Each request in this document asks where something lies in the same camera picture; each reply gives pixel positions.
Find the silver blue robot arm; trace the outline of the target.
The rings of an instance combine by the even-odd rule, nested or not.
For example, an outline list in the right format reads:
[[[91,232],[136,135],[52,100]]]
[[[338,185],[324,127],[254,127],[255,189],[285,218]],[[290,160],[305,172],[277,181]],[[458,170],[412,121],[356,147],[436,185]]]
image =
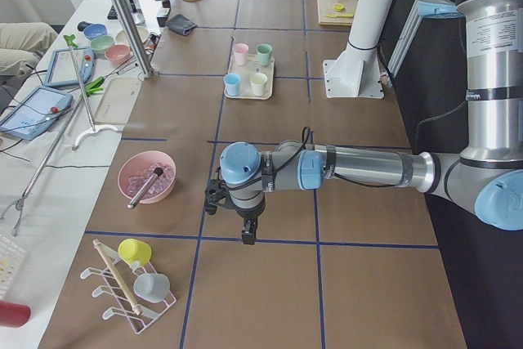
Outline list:
[[[426,18],[462,17],[466,29],[468,144],[457,154],[388,153],[306,138],[273,151],[228,145],[205,191],[205,210],[235,210],[254,244],[265,196],[315,190],[330,178],[438,195],[502,230],[522,228],[522,0],[418,0]]]

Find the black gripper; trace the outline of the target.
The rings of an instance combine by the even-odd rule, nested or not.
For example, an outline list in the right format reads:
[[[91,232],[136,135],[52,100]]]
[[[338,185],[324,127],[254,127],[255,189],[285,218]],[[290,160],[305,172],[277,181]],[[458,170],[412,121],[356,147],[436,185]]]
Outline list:
[[[243,218],[244,227],[241,239],[245,245],[254,245],[257,241],[258,217],[264,213],[265,204],[258,204],[252,208],[237,208],[235,211]]]

